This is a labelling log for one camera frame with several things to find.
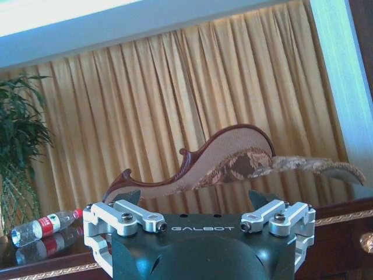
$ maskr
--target potted plant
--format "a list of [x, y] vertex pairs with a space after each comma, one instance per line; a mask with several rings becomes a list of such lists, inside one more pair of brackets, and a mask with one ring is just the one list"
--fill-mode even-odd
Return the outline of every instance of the potted plant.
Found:
[[30, 180], [34, 179], [31, 161], [40, 155], [40, 145], [51, 144], [39, 109], [44, 99], [33, 85], [44, 78], [20, 74], [0, 80], [0, 206], [5, 234], [40, 217], [40, 203]]

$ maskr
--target decorative molding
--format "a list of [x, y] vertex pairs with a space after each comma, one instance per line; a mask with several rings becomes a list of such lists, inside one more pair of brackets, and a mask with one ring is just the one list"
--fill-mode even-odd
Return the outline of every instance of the decorative molding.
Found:
[[57, 277], [61, 275], [76, 273], [76, 272], [82, 272], [87, 270], [95, 270], [97, 268], [101, 268], [96, 262], [91, 264], [85, 264], [85, 265], [78, 265], [77, 267], [68, 267], [64, 269], [59, 270], [53, 270], [53, 271], [47, 271], [42, 272], [38, 274], [23, 276], [19, 278], [12, 278], [10, 280], [39, 280], [39, 279], [46, 279], [49, 277]]
[[331, 225], [334, 223], [348, 222], [348, 221], [368, 218], [372, 216], [373, 216], [373, 210], [360, 211], [356, 213], [345, 214], [345, 215], [316, 220], [315, 226], [326, 226], [326, 225]]

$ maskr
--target bolt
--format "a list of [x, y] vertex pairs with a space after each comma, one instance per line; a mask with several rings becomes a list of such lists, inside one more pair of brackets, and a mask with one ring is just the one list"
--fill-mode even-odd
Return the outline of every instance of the bolt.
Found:
[[161, 223], [158, 226], [158, 232], [165, 232], [167, 230], [167, 224], [166, 223]]
[[286, 219], [286, 218], [285, 218], [285, 215], [284, 215], [283, 213], [277, 213], [277, 214], [275, 215], [275, 220], [276, 220], [277, 222], [283, 222], [285, 219]]
[[247, 222], [242, 222], [241, 223], [241, 230], [243, 232], [249, 232], [249, 230], [251, 229], [251, 225], [249, 225]]
[[129, 222], [131, 221], [133, 218], [132, 214], [131, 213], [123, 213], [122, 214], [122, 221], [123, 222]]

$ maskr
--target golden curtain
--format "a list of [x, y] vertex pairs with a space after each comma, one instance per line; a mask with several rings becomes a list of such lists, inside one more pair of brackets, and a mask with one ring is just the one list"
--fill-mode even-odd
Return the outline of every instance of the golden curtain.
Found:
[[346, 160], [308, 1], [22, 70], [52, 76], [40, 89], [54, 147], [35, 163], [44, 213], [100, 200], [128, 167], [170, 177], [180, 148], [237, 123], [263, 129], [278, 155]]

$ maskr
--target patterned cushion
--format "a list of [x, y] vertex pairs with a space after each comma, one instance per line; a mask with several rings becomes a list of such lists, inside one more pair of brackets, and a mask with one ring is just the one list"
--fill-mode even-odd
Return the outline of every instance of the patterned cushion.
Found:
[[252, 174], [272, 165], [271, 157], [262, 149], [248, 148], [226, 157], [202, 178], [195, 188], [251, 178]]
[[363, 173], [347, 162], [333, 162], [332, 159], [302, 156], [275, 156], [272, 158], [271, 171], [262, 172], [267, 175], [272, 171], [284, 171], [289, 169], [309, 170], [317, 174], [324, 174], [328, 177], [337, 178], [348, 183], [364, 185], [365, 176]]

